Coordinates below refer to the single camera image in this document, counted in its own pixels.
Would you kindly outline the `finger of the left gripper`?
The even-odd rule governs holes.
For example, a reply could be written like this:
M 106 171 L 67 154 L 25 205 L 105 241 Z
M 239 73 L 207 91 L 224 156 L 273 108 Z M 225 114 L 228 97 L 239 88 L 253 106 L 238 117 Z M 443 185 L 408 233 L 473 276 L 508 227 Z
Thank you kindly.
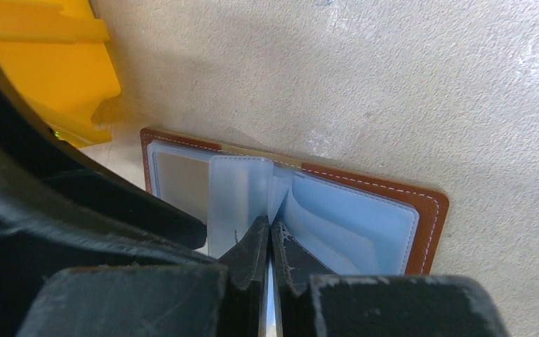
M 0 336 L 56 272 L 198 265 L 204 225 L 57 138 L 0 68 Z

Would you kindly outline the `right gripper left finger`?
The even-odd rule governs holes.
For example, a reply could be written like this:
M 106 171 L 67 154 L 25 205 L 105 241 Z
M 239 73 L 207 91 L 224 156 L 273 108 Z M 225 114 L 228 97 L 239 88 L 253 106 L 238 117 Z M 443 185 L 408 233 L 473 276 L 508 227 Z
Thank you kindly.
M 19 336 L 263 336 L 267 217 L 216 264 L 81 267 L 57 272 Z

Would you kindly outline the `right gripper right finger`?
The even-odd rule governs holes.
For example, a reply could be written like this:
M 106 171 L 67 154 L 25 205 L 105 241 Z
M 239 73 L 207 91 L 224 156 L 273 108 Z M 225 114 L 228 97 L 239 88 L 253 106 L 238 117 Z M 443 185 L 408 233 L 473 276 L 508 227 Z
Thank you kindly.
M 459 276 L 341 276 L 272 225 L 282 336 L 508 336 L 491 297 Z

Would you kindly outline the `brown leather card holder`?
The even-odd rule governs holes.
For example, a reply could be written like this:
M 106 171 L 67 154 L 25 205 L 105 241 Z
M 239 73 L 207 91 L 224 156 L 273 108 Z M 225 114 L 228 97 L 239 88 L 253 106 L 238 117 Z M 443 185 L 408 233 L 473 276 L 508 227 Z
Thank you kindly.
M 448 213 L 436 190 L 144 128 L 147 191 L 201 220 L 219 258 L 257 217 L 341 275 L 426 275 Z

